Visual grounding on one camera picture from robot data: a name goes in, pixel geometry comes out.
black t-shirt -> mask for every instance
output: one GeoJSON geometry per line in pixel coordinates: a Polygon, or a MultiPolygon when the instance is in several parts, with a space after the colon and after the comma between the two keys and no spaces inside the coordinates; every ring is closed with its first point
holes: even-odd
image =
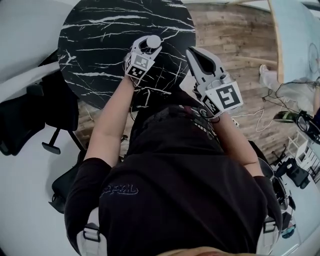
{"type": "Polygon", "coordinates": [[[76,250],[77,234],[99,206],[110,256],[201,246],[256,252],[267,208],[281,215],[271,182],[252,177],[190,118],[169,116],[149,118],[115,167],[98,158],[82,163],[65,207],[76,250]]]}

black marble table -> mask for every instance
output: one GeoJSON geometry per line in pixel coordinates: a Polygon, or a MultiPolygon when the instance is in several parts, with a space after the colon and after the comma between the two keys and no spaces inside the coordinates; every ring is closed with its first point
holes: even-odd
{"type": "Polygon", "coordinates": [[[58,56],[73,92],[103,108],[124,76],[123,59],[133,42],[147,35],[162,40],[161,53],[135,89],[135,109],[145,108],[178,87],[189,70],[185,52],[196,34],[179,0],[81,0],[60,32],[58,56]]]}

